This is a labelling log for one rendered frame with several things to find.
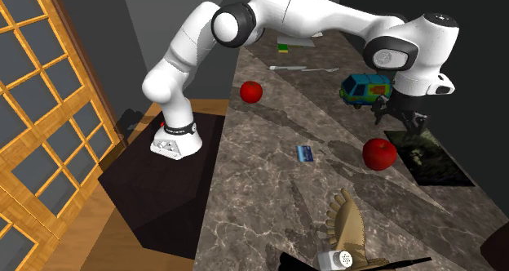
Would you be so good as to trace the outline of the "large red apple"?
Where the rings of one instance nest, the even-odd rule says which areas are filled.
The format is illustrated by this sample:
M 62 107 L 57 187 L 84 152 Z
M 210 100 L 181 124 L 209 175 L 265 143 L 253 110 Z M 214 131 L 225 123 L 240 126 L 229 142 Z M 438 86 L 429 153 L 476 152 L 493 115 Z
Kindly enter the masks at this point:
M 396 161 L 397 150 L 391 142 L 374 138 L 364 144 L 362 157 L 369 169 L 382 171 L 389 168 Z

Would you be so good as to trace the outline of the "wooden lattice window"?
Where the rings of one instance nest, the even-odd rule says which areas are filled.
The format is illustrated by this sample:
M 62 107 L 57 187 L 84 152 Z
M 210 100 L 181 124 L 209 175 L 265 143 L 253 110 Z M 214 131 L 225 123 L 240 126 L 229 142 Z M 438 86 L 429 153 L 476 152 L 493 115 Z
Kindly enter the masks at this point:
M 121 143 L 56 0 L 0 0 L 0 271 L 42 271 Z

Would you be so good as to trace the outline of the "dark green flat panel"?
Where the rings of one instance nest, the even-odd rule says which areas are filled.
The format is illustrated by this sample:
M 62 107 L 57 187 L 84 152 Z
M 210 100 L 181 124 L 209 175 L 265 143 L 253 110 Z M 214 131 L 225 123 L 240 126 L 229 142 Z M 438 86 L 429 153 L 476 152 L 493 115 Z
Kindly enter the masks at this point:
M 418 185 L 474 186 L 430 131 L 421 135 L 407 135 L 406 131 L 384 133 Z

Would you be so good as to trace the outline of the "white salt shaker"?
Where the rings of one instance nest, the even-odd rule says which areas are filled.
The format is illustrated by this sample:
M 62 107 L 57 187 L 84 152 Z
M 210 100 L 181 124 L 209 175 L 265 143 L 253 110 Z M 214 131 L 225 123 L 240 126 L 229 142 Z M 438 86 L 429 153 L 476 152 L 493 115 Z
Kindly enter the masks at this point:
M 320 271 L 344 271 L 352 266 L 353 258 L 348 251 L 323 251 L 317 254 Z

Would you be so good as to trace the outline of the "dark robot stand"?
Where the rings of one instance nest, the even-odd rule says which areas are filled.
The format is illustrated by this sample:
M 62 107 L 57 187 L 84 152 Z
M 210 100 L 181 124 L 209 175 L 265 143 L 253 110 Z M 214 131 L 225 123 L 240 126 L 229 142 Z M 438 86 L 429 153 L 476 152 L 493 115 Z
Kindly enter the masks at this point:
M 158 114 L 99 177 L 142 247 L 193 260 L 197 253 L 224 116 L 195 113 L 201 149 L 173 160 L 149 149 Z

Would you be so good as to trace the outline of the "beige wooden fan figure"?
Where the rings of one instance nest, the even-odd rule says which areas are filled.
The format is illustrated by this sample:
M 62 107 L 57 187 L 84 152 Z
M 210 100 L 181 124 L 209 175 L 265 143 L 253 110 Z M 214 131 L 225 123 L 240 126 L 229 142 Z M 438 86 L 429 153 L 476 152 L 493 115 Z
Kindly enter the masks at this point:
M 341 189 L 341 194 L 334 196 L 330 208 L 326 212 L 328 219 L 325 221 L 330 236 L 328 242 L 336 251 L 347 251 L 352 256 L 352 266 L 345 271 L 361 271 L 388 264 L 384 258 L 366 257 L 364 221 L 346 189 Z

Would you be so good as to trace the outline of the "blue card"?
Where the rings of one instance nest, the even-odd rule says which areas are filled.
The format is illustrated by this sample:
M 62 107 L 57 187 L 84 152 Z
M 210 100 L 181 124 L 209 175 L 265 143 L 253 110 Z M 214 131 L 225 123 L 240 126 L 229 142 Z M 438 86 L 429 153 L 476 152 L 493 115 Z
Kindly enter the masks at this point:
M 300 162 L 313 162 L 312 149 L 308 145 L 298 145 L 296 147 L 298 160 Z

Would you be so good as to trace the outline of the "teal toy van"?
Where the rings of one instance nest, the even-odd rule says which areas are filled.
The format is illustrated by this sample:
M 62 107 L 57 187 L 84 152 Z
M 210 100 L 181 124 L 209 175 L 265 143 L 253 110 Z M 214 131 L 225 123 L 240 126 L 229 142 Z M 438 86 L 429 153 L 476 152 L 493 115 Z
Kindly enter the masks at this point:
M 355 109 L 372 105 L 379 96 L 389 97 L 391 93 L 392 84 L 388 77 L 367 73 L 350 74 L 339 89 L 343 102 Z

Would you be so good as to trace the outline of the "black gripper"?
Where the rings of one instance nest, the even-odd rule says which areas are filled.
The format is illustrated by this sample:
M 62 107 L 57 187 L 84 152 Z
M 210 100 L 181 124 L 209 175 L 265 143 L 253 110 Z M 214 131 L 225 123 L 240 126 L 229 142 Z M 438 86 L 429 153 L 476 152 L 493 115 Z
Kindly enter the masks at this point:
M 407 133 L 420 136 L 427 127 L 428 116 L 420 113 L 423 96 L 408 96 L 394 89 L 388 98 L 385 95 L 377 97 L 371 106 L 375 116 L 375 125 L 378 125 L 385 115 L 402 118 Z

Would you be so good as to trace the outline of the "small red tomato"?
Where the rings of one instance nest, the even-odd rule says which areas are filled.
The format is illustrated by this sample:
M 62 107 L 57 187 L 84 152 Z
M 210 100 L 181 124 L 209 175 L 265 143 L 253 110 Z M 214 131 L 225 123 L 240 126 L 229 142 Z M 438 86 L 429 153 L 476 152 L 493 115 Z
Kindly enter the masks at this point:
M 248 104 L 254 104 L 258 102 L 263 95 L 262 86 L 254 81 L 247 81 L 241 85 L 240 97 L 243 101 Z

